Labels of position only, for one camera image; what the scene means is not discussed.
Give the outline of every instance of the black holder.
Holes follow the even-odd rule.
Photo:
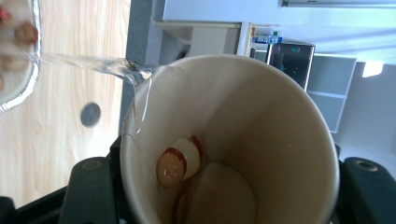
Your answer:
[[[15,209],[0,197],[0,224],[135,224],[120,174],[121,137],[103,157],[76,164],[67,187]],[[340,161],[334,213],[339,224],[396,223],[396,182],[381,165],[361,158]]]

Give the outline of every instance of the white paper cup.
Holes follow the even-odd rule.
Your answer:
[[[156,163],[175,140],[191,135],[209,161],[249,183],[255,223],[329,221],[339,181],[332,138],[308,95],[282,72],[235,55],[187,58],[139,86],[135,102],[120,160],[139,222],[172,223],[177,188],[158,184]]]

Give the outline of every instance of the appliance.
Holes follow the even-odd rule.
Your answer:
[[[313,45],[278,43],[268,45],[264,62],[287,74],[306,91],[314,52]],[[250,57],[263,61],[263,51],[253,49]]]

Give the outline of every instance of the small round object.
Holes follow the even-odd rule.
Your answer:
[[[366,171],[375,172],[378,170],[375,164],[369,161],[356,161],[356,165]]]
[[[82,165],[82,168],[86,170],[95,170],[102,165],[100,161],[87,161]]]
[[[0,49],[4,52],[0,55],[0,67],[3,70],[9,72],[21,71],[29,64],[27,59],[14,55],[23,52],[14,41],[1,40]]]
[[[84,105],[79,115],[82,125],[87,128],[94,126],[99,121],[100,117],[100,106],[94,102]]]
[[[38,31],[29,21],[25,21],[15,28],[15,38],[23,44],[34,44],[38,40]]]
[[[180,183],[187,169],[187,161],[183,154],[169,147],[157,162],[157,180],[161,186],[171,188]]]

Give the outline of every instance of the wooden surface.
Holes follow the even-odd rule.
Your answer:
[[[41,4],[42,51],[124,57],[130,0],[61,0]],[[0,195],[17,207],[67,185],[74,164],[105,156],[120,120],[120,79],[42,64],[26,102],[0,115]],[[84,127],[82,107],[96,102],[99,122]]]

